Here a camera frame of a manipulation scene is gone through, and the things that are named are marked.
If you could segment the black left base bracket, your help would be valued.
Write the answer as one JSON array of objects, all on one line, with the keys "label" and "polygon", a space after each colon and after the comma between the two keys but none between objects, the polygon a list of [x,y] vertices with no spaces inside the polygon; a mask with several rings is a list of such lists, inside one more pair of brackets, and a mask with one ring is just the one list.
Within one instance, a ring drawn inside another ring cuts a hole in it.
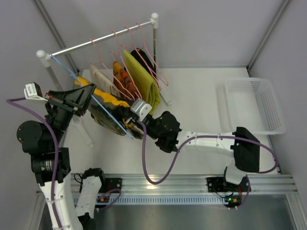
[{"label": "black left base bracket", "polygon": [[112,189],[119,189],[122,188],[122,178],[106,178],[102,182],[102,186],[99,190],[100,193],[105,193]]}]

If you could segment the orange camouflage trousers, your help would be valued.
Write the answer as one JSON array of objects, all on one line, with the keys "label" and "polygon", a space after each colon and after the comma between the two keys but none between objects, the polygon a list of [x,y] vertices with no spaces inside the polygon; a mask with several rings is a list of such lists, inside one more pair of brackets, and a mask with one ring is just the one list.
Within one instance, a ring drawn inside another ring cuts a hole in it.
[{"label": "orange camouflage trousers", "polygon": [[132,77],[128,75],[118,61],[113,63],[113,76],[113,83],[119,89],[122,98],[133,101],[142,98]]}]

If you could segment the black base bracket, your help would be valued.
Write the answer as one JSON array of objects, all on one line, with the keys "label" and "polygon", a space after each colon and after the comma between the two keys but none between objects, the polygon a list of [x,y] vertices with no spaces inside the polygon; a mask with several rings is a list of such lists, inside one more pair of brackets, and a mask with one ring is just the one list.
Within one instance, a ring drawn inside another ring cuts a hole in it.
[{"label": "black base bracket", "polygon": [[223,177],[207,177],[206,180],[209,193],[220,193],[228,191],[224,185]]},{"label": "black base bracket", "polygon": [[99,190],[100,193],[105,193],[112,189],[119,189],[122,188],[122,178],[106,178],[102,182],[102,186]]}]

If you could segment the white metal clothes rack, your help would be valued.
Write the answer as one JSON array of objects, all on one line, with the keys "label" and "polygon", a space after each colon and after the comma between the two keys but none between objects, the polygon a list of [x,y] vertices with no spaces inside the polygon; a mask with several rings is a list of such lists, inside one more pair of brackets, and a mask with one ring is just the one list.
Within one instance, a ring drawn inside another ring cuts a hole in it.
[{"label": "white metal clothes rack", "polygon": [[[112,32],[111,34],[108,34],[108,35],[94,39],[93,42],[92,41],[84,42],[84,43],[78,44],[76,46],[64,48],[63,50],[57,51],[53,54],[48,54],[43,50],[38,50],[36,52],[36,56],[38,57],[38,59],[40,60],[40,62],[44,66],[44,68],[47,70],[47,72],[48,72],[50,78],[52,79],[54,85],[56,86],[56,88],[58,90],[62,90],[62,87],[61,87],[61,85],[60,85],[60,83],[59,83],[59,81],[58,81],[58,79],[57,79],[57,77],[56,77],[56,75],[55,75],[55,73],[54,73],[54,71],[51,67],[51,64],[50,64],[50,62],[51,62],[50,60],[52,58],[51,56],[69,54],[72,51],[75,51],[75,50],[78,50],[78,49],[81,49],[81,48],[84,48],[84,47],[87,47],[87,46],[90,46],[90,45],[94,45],[94,44],[97,44],[97,43],[102,42],[102,41],[109,40],[109,39],[114,38],[114,37],[118,38],[117,36],[120,36],[120,35],[123,35],[123,34],[126,34],[126,33],[131,33],[132,31],[141,29],[141,27],[143,27],[143,26],[149,26],[149,25],[151,25],[152,28],[153,28],[153,50],[154,50],[153,51],[153,61],[154,61],[156,69],[158,70],[158,65],[157,65],[157,57],[158,57],[157,56],[157,54],[158,54],[158,51],[157,51],[158,50],[158,48],[157,48],[158,47],[157,46],[157,32],[158,32],[158,26],[159,26],[159,15],[157,13],[152,13],[150,20],[145,22],[145,23],[141,23],[140,25],[136,25],[136,26],[132,26],[132,27],[126,27],[126,29],[123,29],[121,31]],[[167,106],[170,106],[170,105],[172,105],[172,101],[171,101],[169,94],[166,92],[165,88],[166,88],[166,86],[161,87],[160,95],[162,96],[162,99],[164,100],[165,104]],[[85,130],[85,128],[82,124],[81,118],[73,117],[73,124],[79,130],[81,136],[85,140],[85,143],[89,147],[93,147],[94,143],[93,143],[92,139],[90,138],[90,136],[88,135],[87,131]]]}]

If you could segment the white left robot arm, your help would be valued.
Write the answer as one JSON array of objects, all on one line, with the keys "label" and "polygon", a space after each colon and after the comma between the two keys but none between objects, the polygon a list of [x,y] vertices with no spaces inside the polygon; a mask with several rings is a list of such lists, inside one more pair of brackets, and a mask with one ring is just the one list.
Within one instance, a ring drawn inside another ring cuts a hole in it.
[{"label": "white left robot arm", "polygon": [[47,115],[33,114],[37,120],[23,122],[16,136],[22,150],[31,158],[31,170],[47,206],[54,230],[94,230],[94,210],[98,192],[106,178],[100,168],[86,170],[81,178],[81,194],[74,203],[71,192],[71,166],[68,148],[59,144],[74,116],[85,114],[96,86],[89,84],[69,91],[41,93],[36,83],[26,85],[24,94],[28,100],[41,101]]}]

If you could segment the aluminium mounting rail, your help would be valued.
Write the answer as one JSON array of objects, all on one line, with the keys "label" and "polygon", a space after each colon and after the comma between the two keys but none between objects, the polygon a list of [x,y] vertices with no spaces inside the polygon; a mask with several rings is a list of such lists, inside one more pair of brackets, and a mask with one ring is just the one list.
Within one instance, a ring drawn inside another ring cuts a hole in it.
[{"label": "aluminium mounting rail", "polygon": [[[107,174],[106,178],[120,178],[124,195],[209,195],[208,182],[213,175],[187,174],[170,175],[160,184],[149,183],[142,174]],[[256,174],[249,175],[251,195],[298,194],[298,188],[291,175]]]}]

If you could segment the pink hanger with lime trousers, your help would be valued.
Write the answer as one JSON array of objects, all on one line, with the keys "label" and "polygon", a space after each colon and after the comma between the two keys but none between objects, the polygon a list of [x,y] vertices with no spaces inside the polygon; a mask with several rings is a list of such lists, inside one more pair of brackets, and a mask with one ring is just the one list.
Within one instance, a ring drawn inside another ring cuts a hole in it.
[{"label": "pink hanger with lime trousers", "polygon": [[154,61],[154,58],[149,54],[149,51],[146,47],[146,43],[142,34],[142,27],[139,27],[142,34],[142,47],[136,46],[132,30],[128,27],[125,28],[131,36],[132,45],[121,46],[123,48],[125,64],[130,76],[135,81],[136,86],[138,89],[140,89],[141,92],[145,92],[146,90],[161,90],[161,85],[158,81],[159,76],[155,69],[156,62]]}]

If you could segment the beige trousers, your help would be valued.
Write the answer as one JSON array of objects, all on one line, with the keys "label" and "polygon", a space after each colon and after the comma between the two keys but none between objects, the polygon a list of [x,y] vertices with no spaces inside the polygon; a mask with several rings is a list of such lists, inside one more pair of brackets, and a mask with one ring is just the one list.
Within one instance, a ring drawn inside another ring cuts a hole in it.
[{"label": "beige trousers", "polygon": [[96,84],[101,91],[110,93],[114,96],[121,96],[115,84],[94,64],[90,64],[89,70],[92,82]]}]

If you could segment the green yellow camouflage trousers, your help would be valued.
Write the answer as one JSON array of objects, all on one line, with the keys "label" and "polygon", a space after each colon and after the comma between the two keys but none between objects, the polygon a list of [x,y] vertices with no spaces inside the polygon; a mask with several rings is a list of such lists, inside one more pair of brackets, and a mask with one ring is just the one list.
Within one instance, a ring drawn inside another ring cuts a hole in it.
[{"label": "green yellow camouflage trousers", "polygon": [[[94,91],[94,96],[124,126],[122,114],[125,112],[130,112],[130,107],[134,101],[101,91],[98,87],[96,87]],[[88,111],[91,114],[91,118],[100,126],[119,136],[126,135],[126,133],[105,113],[105,111],[92,98],[88,106]],[[143,137],[143,132],[139,128],[133,128],[132,130],[128,130],[128,132],[131,133],[132,136],[136,139],[142,139]]]}]

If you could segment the pink hanger with black trousers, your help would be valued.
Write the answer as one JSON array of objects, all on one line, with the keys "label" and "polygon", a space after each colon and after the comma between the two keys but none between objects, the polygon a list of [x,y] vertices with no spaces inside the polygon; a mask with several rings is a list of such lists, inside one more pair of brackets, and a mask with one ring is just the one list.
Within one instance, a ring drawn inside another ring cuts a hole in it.
[{"label": "pink hanger with black trousers", "polygon": [[157,62],[157,28],[154,27],[153,23],[151,22],[150,26],[152,26],[152,31],[153,31],[153,50],[149,51],[149,48],[147,47],[147,44],[145,42],[145,35],[144,35],[144,29],[143,29],[143,25],[139,22],[136,22],[136,24],[138,25],[141,35],[142,35],[142,42],[143,42],[143,49],[144,52],[147,54],[148,59],[152,62],[152,68],[149,67],[149,65],[147,64],[146,61],[144,61],[144,63],[146,64],[150,75],[152,76],[152,78],[155,80],[155,85],[158,88],[159,91],[161,91],[162,86],[168,86],[168,79],[165,76],[165,74],[161,71],[158,62]]}]

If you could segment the blue wire hanger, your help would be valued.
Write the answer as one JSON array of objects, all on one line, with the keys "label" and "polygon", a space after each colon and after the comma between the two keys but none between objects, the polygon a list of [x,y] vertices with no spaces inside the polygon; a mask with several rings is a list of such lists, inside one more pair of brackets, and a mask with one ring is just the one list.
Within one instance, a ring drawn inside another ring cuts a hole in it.
[{"label": "blue wire hanger", "polygon": [[[62,68],[67,71],[70,76],[78,81],[80,83],[81,86],[83,86],[83,84],[78,80],[76,74],[67,66],[65,66],[63,63],[61,63],[56,57],[54,57],[52,54],[48,54],[48,56],[52,59],[54,59],[59,65],[62,66]],[[128,132],[128,130],[98,101],[97,98],[95,98],[94,94],[91,95],[91,98],[96,101],[96,103],[105,111],[105,113],[131,138],[134,139],[134,137],[132,136],[131,133]]]}]

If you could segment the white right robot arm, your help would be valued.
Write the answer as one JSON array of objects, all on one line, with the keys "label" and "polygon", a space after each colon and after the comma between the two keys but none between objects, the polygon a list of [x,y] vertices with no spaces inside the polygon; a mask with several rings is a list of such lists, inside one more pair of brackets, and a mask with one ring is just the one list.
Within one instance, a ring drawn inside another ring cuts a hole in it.
[{"label": "white right robot arm", "polygon": [[224,171],[224,181],[230,184],[238,185],[248,173],[260,171],[260,142],[244,127],[237,127],[230,135],[184,131],[169,111],[158,118],[128,111],[124,113],[124,121],[144,130],[143,136],[155,140],[163,152],[174,152],[177,156],[181,151],[198,151],[231,158]]}]

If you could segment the pink hanger with orange trousers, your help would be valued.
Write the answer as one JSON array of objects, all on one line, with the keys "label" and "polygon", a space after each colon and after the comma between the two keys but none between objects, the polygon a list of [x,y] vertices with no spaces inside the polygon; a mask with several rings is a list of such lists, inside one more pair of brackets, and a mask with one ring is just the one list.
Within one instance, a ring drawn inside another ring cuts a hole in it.
[{"label": "pink hanger with orange trousers", "polygon": [[120,43],[117,35],[115,35],[117,46],[118,46],[118,52],[111,50],[111,56],[114,60],[113,62],[113,83],[118,88],[120,94],[122,97],[130,100],[137,100],[141,99],[142,95],[138,89],[138,87],[135,85],[135,82],[130,75],[130,72],[126,66],[126,63],[124,61],[124,58],[122,56]]}]

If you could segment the lime green trousers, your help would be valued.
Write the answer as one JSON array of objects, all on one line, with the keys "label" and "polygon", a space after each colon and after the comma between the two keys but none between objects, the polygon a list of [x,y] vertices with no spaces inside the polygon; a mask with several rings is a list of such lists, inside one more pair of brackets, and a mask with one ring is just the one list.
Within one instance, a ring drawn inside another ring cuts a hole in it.
[{"label": "lime green trousers", "polygon": [[132,76],[135,85],[138,87],[142,99],[151,105],[152,109],[149,112],[153,114],[160,104],[160,93],[155,85],[155,80],[152,76],[141,66],[141,64],[128,52],[124,50],[124,57],[126,66]]}]

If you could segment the black right base bracket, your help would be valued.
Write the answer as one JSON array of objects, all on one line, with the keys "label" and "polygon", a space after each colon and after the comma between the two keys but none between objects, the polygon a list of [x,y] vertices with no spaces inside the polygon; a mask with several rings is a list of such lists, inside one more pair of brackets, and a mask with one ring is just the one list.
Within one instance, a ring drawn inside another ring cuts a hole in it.
[{"label": "black right base bracket", "polygon": [[206,180],[209,193],[220,193],[228,191],[224,185],[223,177],[207,177]]}]

